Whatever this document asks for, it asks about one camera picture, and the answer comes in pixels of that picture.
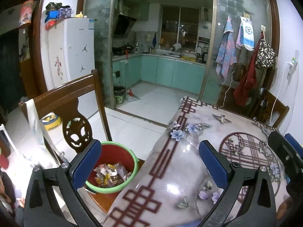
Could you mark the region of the teal kitchen cabinets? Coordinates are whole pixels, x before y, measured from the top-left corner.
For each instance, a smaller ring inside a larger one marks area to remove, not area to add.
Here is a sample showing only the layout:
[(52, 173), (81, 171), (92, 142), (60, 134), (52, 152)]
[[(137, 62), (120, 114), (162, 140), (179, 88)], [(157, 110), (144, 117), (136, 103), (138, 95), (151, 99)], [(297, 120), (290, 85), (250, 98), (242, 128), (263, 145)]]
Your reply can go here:
[[(113, 84), (128, 86), (126, 58), (112, 62)], [(206, 66), (187, 61), (152, 55), (134, 55), (128, 58), (130, 84), (148, 82), (192, 94), (200, 94)]]

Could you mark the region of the dark kitchen trash bin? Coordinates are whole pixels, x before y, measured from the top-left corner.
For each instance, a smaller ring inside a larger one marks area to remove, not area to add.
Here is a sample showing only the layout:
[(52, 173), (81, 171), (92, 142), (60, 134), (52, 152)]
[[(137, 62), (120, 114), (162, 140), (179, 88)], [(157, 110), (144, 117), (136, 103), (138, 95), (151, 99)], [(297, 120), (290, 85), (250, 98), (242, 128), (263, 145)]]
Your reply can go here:
[(120, 105), (124, 103), (125, 100), (125, 87), (124, 86), (114, 86), (113, 87), (114, 97), (116, 99), (116, 104)]

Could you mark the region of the floral patterned tablecloth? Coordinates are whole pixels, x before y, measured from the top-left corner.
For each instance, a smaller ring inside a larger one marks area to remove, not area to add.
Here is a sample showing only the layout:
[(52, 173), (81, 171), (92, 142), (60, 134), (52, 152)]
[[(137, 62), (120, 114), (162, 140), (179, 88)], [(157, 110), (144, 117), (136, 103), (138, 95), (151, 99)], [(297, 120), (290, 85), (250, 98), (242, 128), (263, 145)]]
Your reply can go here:
[(199, 156), (208, 140), (244, 168), (265, 166), (276, 205), (288, 198), (283, 164), (268, 145), (274, 128), (189, 97), (169, 122), (142, 168), (117, 196), (104, 226), (197, 226), (217, 202), (216, 186)]

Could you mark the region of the red hanging garment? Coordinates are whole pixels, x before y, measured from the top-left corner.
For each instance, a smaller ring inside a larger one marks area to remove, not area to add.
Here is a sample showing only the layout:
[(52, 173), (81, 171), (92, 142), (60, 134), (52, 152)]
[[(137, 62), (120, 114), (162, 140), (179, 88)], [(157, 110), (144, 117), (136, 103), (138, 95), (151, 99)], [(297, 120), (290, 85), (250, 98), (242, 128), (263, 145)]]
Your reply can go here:
[(261, 39), (264, 39), (263, 32), (261, 32), (257, 46), (254, 50), (253, 55), (251, 56), (251, 59), (250, 59), (249, 65), (248, 65), (248, 69), (247, 69), (246, 73), (244, 74), (243, 78), (241, 79), (239, 86), (233, 92), (235, 103), (239, 106), (246, 105), (246, 103), (249, 99), (250, 91), (257, 85), (255, 61), (257, 58)]

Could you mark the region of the dark wooden chair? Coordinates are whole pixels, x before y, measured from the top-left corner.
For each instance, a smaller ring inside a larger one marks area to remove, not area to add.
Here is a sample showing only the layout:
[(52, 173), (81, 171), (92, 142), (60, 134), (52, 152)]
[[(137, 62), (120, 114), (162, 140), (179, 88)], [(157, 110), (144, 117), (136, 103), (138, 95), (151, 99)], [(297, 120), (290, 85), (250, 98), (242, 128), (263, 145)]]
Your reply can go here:
[(34, 99), (23, 101), (19, 107), (27, 121), (40, 129), (45, 128), (41, 119), (47, 114), (53, 112), (60, 117), (65, 141), (76, 153), (80, 153), (92, 141), (93, 134), (88, 119), (79, 111), (79, 98), (91, 92), (95, 93), (106, 140), (112, 141), (99, 72), (96, 69), (88, 75), (56, 87)]

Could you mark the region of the yellow floor toy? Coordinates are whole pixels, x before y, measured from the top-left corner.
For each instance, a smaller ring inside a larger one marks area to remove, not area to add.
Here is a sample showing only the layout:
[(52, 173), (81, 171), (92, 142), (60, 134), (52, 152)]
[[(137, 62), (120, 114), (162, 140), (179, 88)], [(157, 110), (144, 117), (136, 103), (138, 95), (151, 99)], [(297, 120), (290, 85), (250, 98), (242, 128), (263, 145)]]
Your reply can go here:
[(47, 131), (56, 128), (61, 124), (61, 122), (61, 118), (53, 112), (47, 114), (42, 118), (42, 123)]

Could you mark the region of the black patterned hanging bag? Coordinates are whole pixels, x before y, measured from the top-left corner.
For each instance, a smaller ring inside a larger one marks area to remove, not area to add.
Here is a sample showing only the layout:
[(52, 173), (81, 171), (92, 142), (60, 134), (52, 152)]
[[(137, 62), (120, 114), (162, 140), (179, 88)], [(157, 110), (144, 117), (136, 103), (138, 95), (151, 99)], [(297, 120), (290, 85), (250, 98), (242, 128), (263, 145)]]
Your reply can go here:
[(267, 69), (275, 65), (277, 55), (272, 47), (263, 38), (259, 41), (255, 66), (258, 69)]

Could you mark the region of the plaid hanging towel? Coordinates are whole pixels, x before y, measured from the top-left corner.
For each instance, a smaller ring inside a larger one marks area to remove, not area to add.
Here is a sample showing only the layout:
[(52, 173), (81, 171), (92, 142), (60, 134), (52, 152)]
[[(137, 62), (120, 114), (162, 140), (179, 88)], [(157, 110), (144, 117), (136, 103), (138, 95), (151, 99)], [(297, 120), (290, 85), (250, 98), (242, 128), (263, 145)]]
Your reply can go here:
[(227, 17), (226, 26), (216, 58), (216, 73), (220, 78), (220, 84), (224, 84), (226, 82), (229, 66), (237, 62), (233, 33), (232, 19), (229, 15)]

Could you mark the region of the white printed hanging bag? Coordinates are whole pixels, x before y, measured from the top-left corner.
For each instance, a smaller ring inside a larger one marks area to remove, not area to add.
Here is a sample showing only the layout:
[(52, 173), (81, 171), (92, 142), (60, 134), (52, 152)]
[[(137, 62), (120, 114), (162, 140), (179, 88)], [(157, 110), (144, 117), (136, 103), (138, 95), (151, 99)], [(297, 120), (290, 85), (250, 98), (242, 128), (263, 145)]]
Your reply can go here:
[(254, 32), (252, 22), (249, 18), (240, 17), (240, 27), (236, 40), (236, 48), (246, 49), (248, 51), (254, 50)]

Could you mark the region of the white refrigerator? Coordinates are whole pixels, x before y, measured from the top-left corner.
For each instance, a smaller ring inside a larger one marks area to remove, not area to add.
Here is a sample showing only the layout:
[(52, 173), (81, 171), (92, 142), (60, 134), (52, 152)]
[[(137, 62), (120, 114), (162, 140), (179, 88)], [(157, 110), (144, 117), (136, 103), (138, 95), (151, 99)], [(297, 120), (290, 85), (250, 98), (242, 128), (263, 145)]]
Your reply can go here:
[(47, 89), (91, 74), (94, 60), (95, 19), (65, 19), (44, 30)]

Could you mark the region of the items atop refrigerator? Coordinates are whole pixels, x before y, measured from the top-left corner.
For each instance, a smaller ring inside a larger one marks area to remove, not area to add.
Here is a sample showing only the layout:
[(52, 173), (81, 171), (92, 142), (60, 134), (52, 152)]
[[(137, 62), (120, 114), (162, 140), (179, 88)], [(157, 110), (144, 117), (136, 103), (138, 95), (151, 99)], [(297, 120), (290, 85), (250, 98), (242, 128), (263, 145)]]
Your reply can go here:
[(63, 6), (62, 3), (50, 2), (46, 6), (45, 11), (45, 29), (49, 30), (65, 19), (87, 19), (87, 16), (83, 15), (82, 11), (74, 17), (72, 17), (72, 13), (72, 8), (69, 5)]

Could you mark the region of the red handled mop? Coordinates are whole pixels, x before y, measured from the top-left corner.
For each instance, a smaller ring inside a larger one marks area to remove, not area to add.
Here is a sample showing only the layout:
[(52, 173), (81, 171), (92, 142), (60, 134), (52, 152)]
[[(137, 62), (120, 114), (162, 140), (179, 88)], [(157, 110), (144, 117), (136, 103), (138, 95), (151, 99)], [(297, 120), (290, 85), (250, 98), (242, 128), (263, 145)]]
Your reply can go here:
[(129, 61), (128, 61), (128, 51), (125, 50), (125, 56), (126, 56), (126, 71), (127, 71), (127, 82), (128, 82), (128, 91), (126, 92), (126, 100), (131, 103), (134, 101), (138, 101), (140, 98), (138, 98), (137, 96), (135, 96), (135, 94), (133, 94), (133, 91), (131, 89), (131, 84), (130, 84), (130, 71), (129, 71)]

